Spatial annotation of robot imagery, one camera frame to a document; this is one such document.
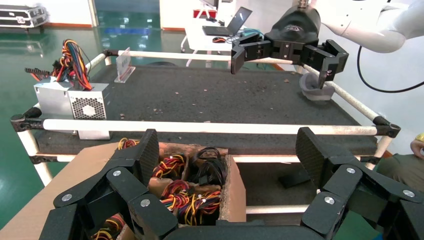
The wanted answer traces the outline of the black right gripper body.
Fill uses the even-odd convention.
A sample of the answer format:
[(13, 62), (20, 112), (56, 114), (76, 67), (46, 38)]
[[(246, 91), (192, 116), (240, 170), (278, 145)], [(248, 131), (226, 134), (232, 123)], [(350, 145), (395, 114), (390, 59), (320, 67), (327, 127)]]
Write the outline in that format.
[(321, 17), (316, 9), (291, 7), (264, 34), (264, 40), (270, 42), (266, 56), (300, 63), (305, 46), (318, 46), (320, 26)]

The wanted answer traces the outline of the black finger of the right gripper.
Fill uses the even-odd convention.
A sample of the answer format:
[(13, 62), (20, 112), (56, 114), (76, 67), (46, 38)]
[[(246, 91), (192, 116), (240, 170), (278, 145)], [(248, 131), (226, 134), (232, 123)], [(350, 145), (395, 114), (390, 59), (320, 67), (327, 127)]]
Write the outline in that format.
[(305, 45), (300, 62), (319, 72), (318, 86), (322, 89), (325, 82), (333, 81), (336, 74), (344, 71), (348, 57), (349, 53), (334, 40), (328, 39), (319, 46)]
[(230, 72), (235, 75), (245, 62), (271, 57), (273, 42), (259, 33), (240, 37), (232, 42)]

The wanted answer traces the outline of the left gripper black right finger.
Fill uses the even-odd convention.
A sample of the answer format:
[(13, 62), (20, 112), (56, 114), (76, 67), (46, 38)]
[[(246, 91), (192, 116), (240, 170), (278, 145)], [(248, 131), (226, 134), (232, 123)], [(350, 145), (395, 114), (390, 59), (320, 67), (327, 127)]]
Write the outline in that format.
[(422, 193), (367, 168), (347, 149), (319, 140), (308, 127), (298, 130), (295, 151), (319, 190), (301, 218), (303, 227), (330, 240), (352, 211), (385, 240), (423, 239)]

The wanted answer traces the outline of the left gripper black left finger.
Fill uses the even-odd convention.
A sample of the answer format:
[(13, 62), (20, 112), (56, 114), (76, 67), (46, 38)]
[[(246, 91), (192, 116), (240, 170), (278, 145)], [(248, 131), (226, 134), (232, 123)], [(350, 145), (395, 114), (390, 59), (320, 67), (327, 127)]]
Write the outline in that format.
[(138, 240), (165, 239), (178, 220), (148, 190), (159, 153), (155, 129), (146, 130), (137, 145), (116, 150), (98, 173), (54, 199), (40, 238), (88, 240), (120, 214)]

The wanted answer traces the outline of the bare person hand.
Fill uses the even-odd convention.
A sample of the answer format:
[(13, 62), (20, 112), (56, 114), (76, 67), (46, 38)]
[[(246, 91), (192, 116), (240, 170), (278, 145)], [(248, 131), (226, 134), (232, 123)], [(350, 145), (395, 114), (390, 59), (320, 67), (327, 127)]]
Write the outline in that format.
[(417, 139), (413, 140), (410, 143), (410, 148), (416, 157), (421, 159), (424, 158), (424, 142), (423, 141), (420, 141)]

